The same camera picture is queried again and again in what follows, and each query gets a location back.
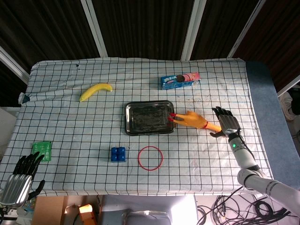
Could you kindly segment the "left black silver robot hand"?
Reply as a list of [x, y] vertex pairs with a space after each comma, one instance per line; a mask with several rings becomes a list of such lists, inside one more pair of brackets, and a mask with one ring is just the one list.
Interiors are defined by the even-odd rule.
[[42, 191], [45, 181], [42, 180], [35, 191], [30, 191], [38, 166], [44, 154], [39, 152], [21, 157], [9, 176], [0, 197], [0, 205], [4, 208], [19, 208]]

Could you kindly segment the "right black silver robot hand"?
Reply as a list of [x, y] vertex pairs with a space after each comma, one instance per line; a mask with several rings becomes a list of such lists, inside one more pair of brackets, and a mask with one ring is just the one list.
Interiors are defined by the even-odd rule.
[[229, 137], [231, 134], [239, 134], [241, 127], [237, 119], [233, 116], [232, 112], [216, 106], [212, 108], [213, 112], [217, 116], [221, 131], [216, 133], [210, 133], [212, 137], [218, 138], [221, 136]]

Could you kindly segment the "orange rubber chicken toy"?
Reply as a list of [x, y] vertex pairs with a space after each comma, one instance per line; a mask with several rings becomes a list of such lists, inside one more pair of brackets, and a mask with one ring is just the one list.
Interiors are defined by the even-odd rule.
[[178, 125], [186, 127], [208, 129], [215, 132], [221, 131], [220, 126], [216, 126], [212, 123], [209, 123], [204, 117], [192, 111], [187, 111], [186, 114], [171, 113], [168, 117], [168, 120]]

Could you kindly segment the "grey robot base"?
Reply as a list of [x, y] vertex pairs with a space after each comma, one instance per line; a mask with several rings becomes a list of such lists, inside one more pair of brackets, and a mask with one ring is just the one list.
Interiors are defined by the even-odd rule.
[[197, 221], [192, 195], [105, 195], [98, 225], [196, 225]]

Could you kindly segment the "blue toy building block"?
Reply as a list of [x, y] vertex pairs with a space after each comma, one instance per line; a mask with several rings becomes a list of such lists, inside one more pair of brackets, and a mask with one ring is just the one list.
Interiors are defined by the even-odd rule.
[[125, 161], [126, 161], [125, 147], [111, 148], [111, 162], [125, 162]]

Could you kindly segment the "brown cardboard box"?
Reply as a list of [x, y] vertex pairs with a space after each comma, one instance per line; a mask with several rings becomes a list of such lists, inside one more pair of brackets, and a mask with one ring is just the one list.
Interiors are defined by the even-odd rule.
[[38, 196], [31, 225], [62, 225], [64, 197]]

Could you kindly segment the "green circuit board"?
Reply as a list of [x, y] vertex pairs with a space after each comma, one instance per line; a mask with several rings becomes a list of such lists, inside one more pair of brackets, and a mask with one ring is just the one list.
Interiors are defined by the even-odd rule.
[[38, 156], [44, 155], [42, 162], [50, 162], [52, 158], [52, 142], [35, 142], [32, 145], [32, 154], [39, 152]]

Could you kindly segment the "white crumpled cloth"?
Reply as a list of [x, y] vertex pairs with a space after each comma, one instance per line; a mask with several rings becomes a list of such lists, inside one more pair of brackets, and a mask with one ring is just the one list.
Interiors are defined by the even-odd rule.
[[292, 121], [295, 118], [295, 114], [292, 112], [292, 100], [293, 98], [288, 92], [285, 92], [279, 97], [279, 102], [287, 121]]

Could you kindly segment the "blue pink cookie box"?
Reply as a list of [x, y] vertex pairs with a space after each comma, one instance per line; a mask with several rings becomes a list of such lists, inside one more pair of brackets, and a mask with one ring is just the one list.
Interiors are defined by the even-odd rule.
[[162, 90], [189, 87], [198, 84], [200, 84], [200, 74], [198, 72], [161, 77]]

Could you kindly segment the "orange box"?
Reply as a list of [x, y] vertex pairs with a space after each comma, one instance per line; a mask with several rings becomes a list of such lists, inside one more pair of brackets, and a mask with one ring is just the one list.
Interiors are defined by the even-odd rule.
[[91, 204], [86, 204], [79, 207], [80, 219], [83, 225], [97, 225], [97, 220], [95, 213], [93, 212], [93, 207]]

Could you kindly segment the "rectangular metal tray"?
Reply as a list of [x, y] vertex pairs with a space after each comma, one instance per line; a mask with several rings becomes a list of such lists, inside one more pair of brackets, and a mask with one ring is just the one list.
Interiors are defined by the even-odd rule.
[[169, 120], [172, 113], [168, 100], [129, 102], [124, 105], [125, 132], [130, 136], [170, 134], [176, 128]]

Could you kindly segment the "white black grid tablecloth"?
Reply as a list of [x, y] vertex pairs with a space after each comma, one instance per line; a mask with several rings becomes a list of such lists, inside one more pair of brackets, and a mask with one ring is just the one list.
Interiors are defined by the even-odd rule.
[[[200, 84], [162, 90], [161, 77], [193, 72], [200, 74]], [[100, 90], [80, 102], [98, 83], [111, 85], [112, 92]], [[0, 163], [0, 189], [19, 158], [44, 141], [52, 142], [52, 158], [40, 164], [32, 183], [36, 188], [44, 180], [44, 195], [198, 195], [238, 189], [240, 168], [224, 137], [184, 126], [163, 135], [126, 134], [124, 105], [153, 100], [168, 100], [176, 113], [194, 111], [214, 124], [213, 107], [230, 110], [258, 166], [272, 177], [242, 60], [42, 61], [31, 69], [26, 95], [29, 101], [21, 106]], [[113, 147], [126, 148], [125, 162], [111, 162]]]

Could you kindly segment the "yellow banana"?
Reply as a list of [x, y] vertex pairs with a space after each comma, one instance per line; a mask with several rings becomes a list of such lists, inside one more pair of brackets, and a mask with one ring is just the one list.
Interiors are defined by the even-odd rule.
[[85, 101], [87, 100], [89, 97], [91, 97], [93, 94], [95, 94], [96, 92], [100, 91], [100, 90], [106, 90], [109, 92], [112, 92], [113, 88], [111, 85], [107, 84], [107, 83], [98, 83], [95, 84], [93, 86], [91, 86], [90, 88], [88, 88], [79, 98], [79, 101]]

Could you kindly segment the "white frame post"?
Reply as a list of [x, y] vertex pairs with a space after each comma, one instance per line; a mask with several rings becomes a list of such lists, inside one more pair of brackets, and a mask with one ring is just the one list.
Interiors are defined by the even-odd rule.
[[8, 67], [19, 79], [21, 79], [26, 85], [28, 85], [30, 75], [2, 46], [0, 46], [0, 61], [6, 67]]
[[234, 45], [232, 46], [230, 52], [227, 55], [227, 58], [233, 58], [234, 54], [238, 50], [241, 42], [243, 41], [245, 35], [247, 34], [248, 30], [250, 29], [252, 23], [258, 16], [259, 12], [261, 11], [262, 7], [264, 6], [266, 0], [258, 0], [254, 10], [252, 11], [250, 17], [248, 18], [244, 28], [242, 29], [241, 33], [239, 34], [238, 38], [236, 39]]
[[92, 36], [94, 38], [98, 53], [100, 57], [108, 57], [105, 42], [101, 33], [101, 29], [98, 23], [96, 12], [93, 6], [92, 0], [81, 0], [81, 5], [83, 7], [85, 16], [87, 18]]
[[184, 46], [182, 49], [182, 54], [181, 54], [181, 59], [180, 59], [181, 61], [188, 60], [189, 42], [192, 37], [193, 26], [195, 23], [195, 18], [196, 18], [197, 10], [199, 7], [199, 3], [200, 3], [200, 0], [194, 0], [188, 27], [187, 27], [187, 32], [186, 32], [186, 36], [185, 36], [185, 42], [184, 42]]
[[284, 86], [282, 89], [280, 89], [277, 92], [277, 96], [282, 96], [285, 92], [287, 92], [290, 88], [292, 88], [294, 85], [300, 82], [300, 75], [298, 75], [296, 78], [294, 78], [292, 81], [290, 81], [286, 86]]

